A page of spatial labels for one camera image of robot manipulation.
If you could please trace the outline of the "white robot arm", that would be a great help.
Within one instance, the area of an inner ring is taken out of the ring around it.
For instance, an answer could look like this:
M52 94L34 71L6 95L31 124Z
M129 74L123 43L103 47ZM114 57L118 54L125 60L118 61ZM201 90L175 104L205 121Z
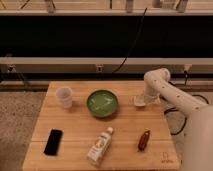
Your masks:
M171 85L170 78L167 68L146 72L144 102L148 104L162 95L188 117L179 171L213 171L213 105Z

